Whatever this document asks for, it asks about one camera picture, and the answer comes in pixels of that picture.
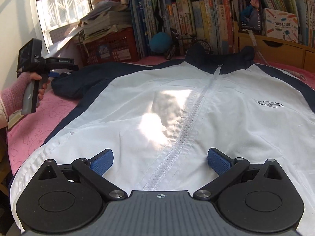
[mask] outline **pink knitted cuff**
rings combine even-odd
[[[4,103],[5,114],[9,117],[15,111],[22,109],[24,91],[28,83],[31,82],[30,73],[22,73],[13,85],[0,94]]]

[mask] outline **black circular motor housing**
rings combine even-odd
[[[102,209],[99,193],[68,181],[55,161],[48,164],[37,180],[30,181],[16,204],[24,229],[65,233],[93,221]]]
[[[239,228],[275,233],[296,228],[304,204],[292,183],[287,183],[285,178],[260,177],[224,190],[218,198],[218,208]]]

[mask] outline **basket label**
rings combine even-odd
[[[111,52],[107,45],[99,46],[99,55],[102,59],[109,58],[111,56]]]
[[[129,49],[125,49],[122,51],[116,51],[116,54],[117,54],[117,57],[119,58],[119,60],[131,59]]]

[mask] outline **smartphone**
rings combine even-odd
[[[262,6],[260,0],[238,0],[239,28],[262,33]]]

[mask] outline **zipper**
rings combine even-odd
[[[168,154],[165,156],[164,160],[161,162],[161,164],[158,166],[155,172],[152,174],[148,182],[144,185],[143,190],[145,191],[157,190],[157,187],[160,185],[161,181],[166,177],[167,173],[170,171],[171,167],[176,162],[177,158],[179,157],[182,150],[184,149],[187,143],[187,140],[190,136],[190,133],[193,129],[197,115],[199,114],[199,107],[201,105],[201,102],[203,101],[206,93],[209,90],[213,89],[214,82],[218,78],[222,66],[223,65],[218,66],[218,68],[215,70],[213,80],[209,84],[207,84],[207,86],[204,87],[203,90],[201,91],[200,96],[198,97],[197,101],[193,105],[193,108],[191,109],[188,117],[186,118],[184,122],[183,128],[175,144],[173,145],[171,150],[168,152]]]

